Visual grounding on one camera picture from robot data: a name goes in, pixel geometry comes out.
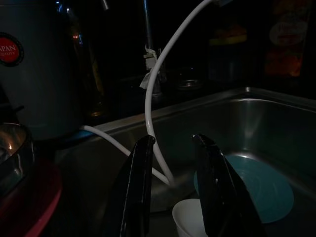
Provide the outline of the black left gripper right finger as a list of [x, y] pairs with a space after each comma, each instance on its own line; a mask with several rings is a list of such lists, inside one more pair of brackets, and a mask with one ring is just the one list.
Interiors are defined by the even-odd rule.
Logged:
[[198, 193], [208, 237], [267, 237], [251, 196], [217, 144], [193, 136]]

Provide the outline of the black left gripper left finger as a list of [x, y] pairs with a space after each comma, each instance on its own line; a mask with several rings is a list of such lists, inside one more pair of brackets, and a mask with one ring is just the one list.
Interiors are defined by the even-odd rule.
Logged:
[[146, 237], [149, 232], [153, 145], [137, 141], [115, 179], [108, 201], [108, 237]]

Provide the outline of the light blue plate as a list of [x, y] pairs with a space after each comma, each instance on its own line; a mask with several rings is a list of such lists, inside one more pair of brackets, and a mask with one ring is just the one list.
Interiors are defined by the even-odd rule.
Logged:
[[226, 159], [246, 185], [262, 223], [279, 221], [290, 213], [293, 190], [282, 174], [251, 158], [227, 155]]

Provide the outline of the pink plate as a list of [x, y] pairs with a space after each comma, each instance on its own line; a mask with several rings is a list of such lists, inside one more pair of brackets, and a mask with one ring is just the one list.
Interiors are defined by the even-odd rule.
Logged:
[[0, 197], [0, 237], [39, 237], [62, 193], [58, 166], [39, 159], [28, 176]]

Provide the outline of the stainless steel bowl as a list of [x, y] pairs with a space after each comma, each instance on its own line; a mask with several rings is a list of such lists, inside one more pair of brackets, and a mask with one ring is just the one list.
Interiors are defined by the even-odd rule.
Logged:
[[30, 172], [35, 152], [30, 131], [21, 124], [0, 123], [0, 198]]

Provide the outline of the white bowl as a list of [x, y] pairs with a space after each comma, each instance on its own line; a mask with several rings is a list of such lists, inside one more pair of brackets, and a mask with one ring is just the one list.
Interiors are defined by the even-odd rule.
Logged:
[[172, 217], [178, 237], [208, 237], [198, 198], [185, 199], [176, 203], [172, 209]]

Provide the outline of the blue flat pad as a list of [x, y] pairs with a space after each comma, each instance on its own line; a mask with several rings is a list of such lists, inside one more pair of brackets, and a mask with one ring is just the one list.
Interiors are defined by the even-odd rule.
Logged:
[[94, 136], [92, 132], [86, 130], [78, 130], [65, 138], [65, 142], [75, 142]]

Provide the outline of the stainless steel sink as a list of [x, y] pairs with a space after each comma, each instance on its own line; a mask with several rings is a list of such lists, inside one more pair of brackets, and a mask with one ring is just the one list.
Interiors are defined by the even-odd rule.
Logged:
[[[192, 135], [213, 139], [224, 155], [271, 165], [288, 178], [294, 206], [268, 224], [269, 237], [316, 237], [316, 101], [260, 89], [225, 91], [153, 112], [156, 138], [175, 186], [152, 181], [149, 237], [176, 237], [171, 210], [195, 194]], [[126, 156], [91, 136], [56, 153], [63, 194], [53, 237], [96, 237], [108, 195]]]

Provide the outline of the round metal sink cap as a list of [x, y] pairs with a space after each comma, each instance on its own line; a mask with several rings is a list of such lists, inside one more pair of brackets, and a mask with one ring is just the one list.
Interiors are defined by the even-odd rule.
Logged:
[[185, 79], [178, 82], [176, 88], [178, 90], [198, 90], [203, 86], [203, 82], [198, 79]]

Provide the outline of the dark sponge holder box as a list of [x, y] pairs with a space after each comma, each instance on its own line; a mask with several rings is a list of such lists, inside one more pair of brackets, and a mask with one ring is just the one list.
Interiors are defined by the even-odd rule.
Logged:
[[245, 43], [210, 45], [208, 49], [208, 74], [212, 81], [229, 83], [245, 77]]

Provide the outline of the white tape wrap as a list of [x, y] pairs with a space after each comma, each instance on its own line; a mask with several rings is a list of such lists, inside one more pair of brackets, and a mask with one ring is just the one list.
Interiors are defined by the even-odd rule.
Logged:
[[[139, 87], [142, 89], [147, 89], [152, 69], [154, 68], [156, 61], [158, 59], [157, 53], [153, 49], [147, 48], [147, 45], [145, 45], [145, 51], [146, 51], [146, 54], [143, 55], [143, 58], [145, 59], [147, 73], [145, 74], [145, 76], [143, 77], [139, 85]], [[157, 78], [156, 78], [154, 90], [158, 90], [160, 88], [161, 76], [162, 74], [161, 74], [161, 71], [159, 70]]]

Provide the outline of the grey water filter canister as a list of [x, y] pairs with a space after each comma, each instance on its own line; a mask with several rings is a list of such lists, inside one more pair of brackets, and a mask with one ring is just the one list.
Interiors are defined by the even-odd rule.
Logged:
[[35, 140], [106, 114], [80, 0], [0, 0], [0, 89]]

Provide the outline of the chrome gooseneck faucet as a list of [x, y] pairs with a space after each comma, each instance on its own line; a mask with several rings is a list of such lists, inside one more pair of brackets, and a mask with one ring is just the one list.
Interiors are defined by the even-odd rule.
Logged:
[[[146, 42], [145, 44], [147, 45], [147, 48], [151, 48], [154, 50], [154, 46], [153, 46], [153, 36], [152, 36], [152, 29], [151, 29], [151, 23], [150, 23], [150, 11], [149, 11], [149, 5], [148, 5], [148, 0], [141, 0], [142, 1], [142, 5], [143, 5], [143, 11], [144, 11], [144, 18], [145, 18], [145, 33], [146, 33]], [[157, 57], [160, 56], [162, 50], [159, 48], [157, 51], [155, 51], [157, 53]], [[160, 88], [158, 90], [154, 90], [153, 88], [153, 95], [152, 97], [154, 99], [159, 99], [162, 97], [162, 86], [166, 83], [166, 71], [165, 71], [165, 65], [162, 64], [162, 66], [160, 67], [160, 71], [161, 71], [161, 83], [160, 83]]]

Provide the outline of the yellow and pink sponge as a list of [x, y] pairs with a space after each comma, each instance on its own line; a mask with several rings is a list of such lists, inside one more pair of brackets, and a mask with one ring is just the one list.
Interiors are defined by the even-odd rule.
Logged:
[[211, 46], [238, 44], [247, 41], [247, 30], [240, 24], [232, 24], [225, 29], [217, 29], [209, 40]]

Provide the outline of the orange dish soap pump bottle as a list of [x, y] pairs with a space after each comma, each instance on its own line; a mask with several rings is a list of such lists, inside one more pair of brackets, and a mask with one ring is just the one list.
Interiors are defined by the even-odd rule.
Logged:
[[265, 75], [298, 77], [313, 0], [272, 0], [269, 9]]

